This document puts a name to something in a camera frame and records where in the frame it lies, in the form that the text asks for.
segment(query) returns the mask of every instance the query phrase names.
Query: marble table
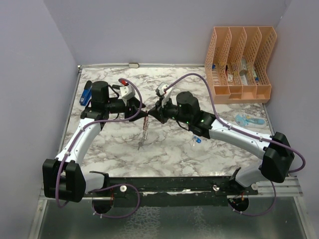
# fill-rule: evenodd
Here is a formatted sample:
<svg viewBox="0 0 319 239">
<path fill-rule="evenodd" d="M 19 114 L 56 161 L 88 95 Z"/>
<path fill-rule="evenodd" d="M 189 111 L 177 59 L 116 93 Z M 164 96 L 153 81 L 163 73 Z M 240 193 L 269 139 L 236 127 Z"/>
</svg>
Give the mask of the marble table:
<svg viewBox="0 0 319 239">
<path fill-rule="evenodd" d="M 172 83 L 184 74 L 194 72 L 205 77 L 204 68 L 85 68 L 75 96 L 65 142 L 71 138 L 78 126 L 80 106 L 86 81 L 107 81 L 118 83 L 119 78 L 131 80 L 139 88 L 146 110 L 151 109 L 158 97 L 155 89 L 161 82 Z M 187 77 L 178 83 L 172 100 L 181 91 L 191 91 L 198 98 L 202 110 L 212 113 L 212 106 L 204 83 L 197 77 Z M 217 112 L 225 120 L 235 124 L 238 113 L 263 117 L 266 114 L 262 104 L 216 105 Z M 150 117 L 148 138 L 138 150 L 142 137 L 143 119 L 135 122 L 107 123 L 92 142 L 81 165 L 83 172 L 100 171 L 111 177 L 174 177 L 174 176 L 223 176 L 231 175 L 238 167 L 248 166 L 258 160 L 254 155 L 218 140 L 201 138 L 193 147 L 191 132 L 181 129 L 173 120 L 161 124 Z M 264 129 L 252 129 L 271 133 L 267 123 Z"/>
</svg>

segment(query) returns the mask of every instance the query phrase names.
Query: red object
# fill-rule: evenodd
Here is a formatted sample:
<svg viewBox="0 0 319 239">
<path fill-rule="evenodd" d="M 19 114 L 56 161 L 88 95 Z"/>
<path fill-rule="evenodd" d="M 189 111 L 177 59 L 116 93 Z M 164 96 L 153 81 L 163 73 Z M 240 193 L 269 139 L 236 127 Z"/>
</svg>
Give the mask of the red object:
<svg viewBox="0 0 319 239">
<path fill-rule="evenodd" d="M 127 83 L 125 80 L 121 80 L 121 84 L 124 85 L 124 86 L 128 86 L 129 83 Z"/>
</svg>

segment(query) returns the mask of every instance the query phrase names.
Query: wall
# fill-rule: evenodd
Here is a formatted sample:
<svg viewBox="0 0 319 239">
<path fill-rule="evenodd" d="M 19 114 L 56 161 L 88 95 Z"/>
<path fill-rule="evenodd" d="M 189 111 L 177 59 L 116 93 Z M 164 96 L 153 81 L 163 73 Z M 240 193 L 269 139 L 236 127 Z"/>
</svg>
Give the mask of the wall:
<svg viewBox="0 0 319 239">
<path fill-rule="evenodd" d="M 273 85 L 267 109 L 275 130 L 307 160 L 298 178 L 319 236 L 319 1 L 293 0 L 277 27 L 278 44 L 269 66 Z M 293 168 L 301 165 L 296 156 Z"/>
<path fill-rule="evenodd" d="M 277 25 L 290 0 L 44 0 L 79 64 L 204 63 L 214 26 Z"/>
<path fill-rule="evenodd" d="M 27 238 L 77 67 L 43 1 L 0 3 L 0 235 Z"/>
</svg>

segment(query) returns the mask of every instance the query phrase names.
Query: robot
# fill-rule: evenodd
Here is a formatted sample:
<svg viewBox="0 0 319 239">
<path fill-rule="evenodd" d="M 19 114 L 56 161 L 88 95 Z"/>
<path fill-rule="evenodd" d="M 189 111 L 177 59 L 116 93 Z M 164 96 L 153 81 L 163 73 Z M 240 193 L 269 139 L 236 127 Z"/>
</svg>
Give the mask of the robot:
<svg viewBox="0 0 319 239">
<path fill-rule="evenodd" d="M 146 113 L 142 111 L 142 108 L 146 106 L 142 103 L 138 89 L 128 80 L 120 79 L 119 82 L 120 86 L 110 86 L 104 81 L 93 83 L 92 99 L 81 113 L 81 120 L 73 137 L 55 159 L 45 160 L 42 166 L 46 197 L 55 198 L 57 201 L 61 199 L 80 202 L 83 197 L 111 195 L 109 191 L 103 191 L 102 188 L 132 184 L 142 196 L 144 191 L 156 192 L 143 197 L 141 201 L 139 195 L 140 206 L 227 206 L 227 195 L 243 192 L 247 195 L 257 194 L 258 191 L 251 187 L 256 182 L 270 180 L 282 183 L 285 180 L 294 159 L 294 153 L 289 150 L 290 145 L 284 134 L 280 132 L 275 135 L 261 134 L 232 125 L 212 113 L 201 110 L 198 99 L 191 92 L 180 92 L 176 96 L 177 105 L 174 105 L 170 98 L 172 88 L 166 83 L 161 83 L 156 89 L 159 100 Z M 109 89 L 117 96 L 110 98 Z M 115 90 L 120 90 L 121 98 Z M 185 123 L 188 128 L 182 128 L 197 136 L 225 141 L 254 154 L 261 161 L 246 168 L 236 169 L 230 177 L 112 178 L 104 172 L 91 171 L 83 174 L 80 165 L 93 139 L 103 129 L 109 114 L 120 113 L 124 113 L 124 119 L 110 121 L 135 121 L 147 115 L 156 118 L 162 124 L 168 120 L 174 120 L 180 127 L 182 127 L 180 123 Z M 199 197 L 195 200 L 193 194 L 183 194 L 178 197 L 173 196 L 173 201 L 171 199 L 168 200 L 169 202 L 166 201 L 171 196 L 166 192 L 178 192 L 185 189 L 203 192 L 202 200 L 199 200 Z M 137 190 L 130 192 L 126 187 L 121 187 L 120 190 L 112 193 L 112 197 L 115 202 L 118 202 L 117 206 L 129 207 L 132 204 L 128 201 L 136 192 Z M 211 197 L 209 201 L 205 199 L 207 195 Z M 102 205 L 100 213 L 106 213 L 110 209 L 103 207 L 103 201 L 99 201 L 99 205 Z"/>
</svg>

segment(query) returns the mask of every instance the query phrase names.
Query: perforated plastic bin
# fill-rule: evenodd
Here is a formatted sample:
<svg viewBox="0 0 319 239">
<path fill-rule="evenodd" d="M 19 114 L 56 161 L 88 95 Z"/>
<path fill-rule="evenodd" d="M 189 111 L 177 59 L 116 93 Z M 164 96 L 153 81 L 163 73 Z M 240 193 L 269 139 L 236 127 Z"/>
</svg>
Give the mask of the perforated plastic bin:
<svg viewBox="0 0 319 239">
<path fill-rule="evenodd" d="M 269 100 L 271 85 L 266 66 L 276 38 L 272 27 L 214 27 L 205 71 L 217 104 Z M 247 69 L 240 72 L 242 58 L 247 62 Z M 253 75 L 253 66 L 258 81 Z M 233 75 L 233 81 L 227 81 L 228 74 Z"/>
</svg>

